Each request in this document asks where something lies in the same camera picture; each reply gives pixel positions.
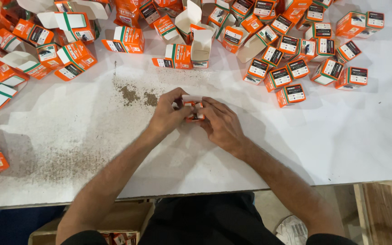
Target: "concrete floor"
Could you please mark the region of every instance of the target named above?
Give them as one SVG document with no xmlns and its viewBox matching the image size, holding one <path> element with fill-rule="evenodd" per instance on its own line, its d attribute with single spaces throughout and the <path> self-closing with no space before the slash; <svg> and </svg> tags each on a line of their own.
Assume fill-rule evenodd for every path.
<svg viewBox="0 0 392 245">
<path fill-rule="evenodd" d="M 340 215 L 346 236 L 361 245 L 362 235 L 353 185 L 317 186 L 315 189 L 332 204 Z M 255 206 L 264 225 L 273 233 L 276 233 L 276 227 L 284 218 L 292 215 L 272 191 L 256 191 Z"/>
</svg>

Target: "person's right hand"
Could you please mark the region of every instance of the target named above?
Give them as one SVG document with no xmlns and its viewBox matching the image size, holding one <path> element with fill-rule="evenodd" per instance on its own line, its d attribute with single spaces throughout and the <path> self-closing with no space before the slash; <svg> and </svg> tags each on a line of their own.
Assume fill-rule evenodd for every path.
<svg viewBox="0 0 392 245">
<path fill-rule="evenodd" d="M 208 139 L 238 159 L 244 158 L 250 140 L 244 136 L 237 114 L 227 105 L 210 97 L 202 98 L 198 109 L 208 120 L 196 122 L 208 134 Z"/>
</svg>

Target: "orange plastic bag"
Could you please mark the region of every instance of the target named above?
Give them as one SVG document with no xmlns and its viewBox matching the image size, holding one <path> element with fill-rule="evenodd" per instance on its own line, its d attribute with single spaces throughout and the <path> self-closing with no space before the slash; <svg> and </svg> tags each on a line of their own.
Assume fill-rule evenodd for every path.
<svg viewBox="0 0 392 245">
<path fill-rule="evenodd" d="M 138 0 L 116 0 L 115 24 L 140 28 L 139 15 Z"/>
</svg>

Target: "table surface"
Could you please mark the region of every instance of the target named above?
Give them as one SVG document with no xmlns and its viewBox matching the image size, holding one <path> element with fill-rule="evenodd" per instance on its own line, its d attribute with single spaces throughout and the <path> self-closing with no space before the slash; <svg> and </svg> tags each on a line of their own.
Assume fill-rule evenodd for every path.
<svg viewBox="0 0 392 245">
<path fill-rule="evenodd" d="M 226 103 L 247 136 L 312 185 L 392 180 L 392 1 L 341 0 L 325 12 L 332 27 L 348 11 L 385 13 L 385 28 L 354 39 L 362 54 L 348 66 L 367 68 L 368 85 L 346 92 L 303 78 L 306 101 L 280 109 L 264 84 L 242 81 L 242 64 L 217 41 L 208 69 L 155 67 L 166 45 L 145 24 L 144 54 L 107 51 L 101 22 L 89 49 L 99 63 L 71 82 L 32 80 L 0 110 L 0 207 L 70 202 L 82 186 L 146 127 L 152 101 L 181 86 Z M 302 32 L 291 31 L 295 37 Z M 346 42 L 336 38 L 337 47 Z M 310 63 L 311 71 L 315 63 Z M 145 159 L 120 198 L 268 188 L 245 163 L 183 124 Z"/>
</svg>

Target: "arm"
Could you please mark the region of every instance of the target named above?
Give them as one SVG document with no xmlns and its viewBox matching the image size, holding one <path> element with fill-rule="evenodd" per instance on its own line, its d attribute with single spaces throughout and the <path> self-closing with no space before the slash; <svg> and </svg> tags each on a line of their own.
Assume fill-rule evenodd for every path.
<svg viewBox="0 0 392 245">
<path fill-rule="evenodd" d="M 176 88 L 160 96 L 147 129 L 81 189 L 58 225 L 57 245 L 81 231 L 96 230 L 146 156 L 191 113 L 190 107 L 172 108 L 184 94 Z"/>
<path fill-rule="evenodd" d="M 344 236 L 340 218 L 333 208 L 295 172 L 244 136 L 237 115 L 225 104 L 203 98 L 199 109 L 209 121 L 199 122 L 210 141 L 249 164 L 270 186 L 282 204 L 302 220 L 308 237 L 317 233 Z"/>
</svg>

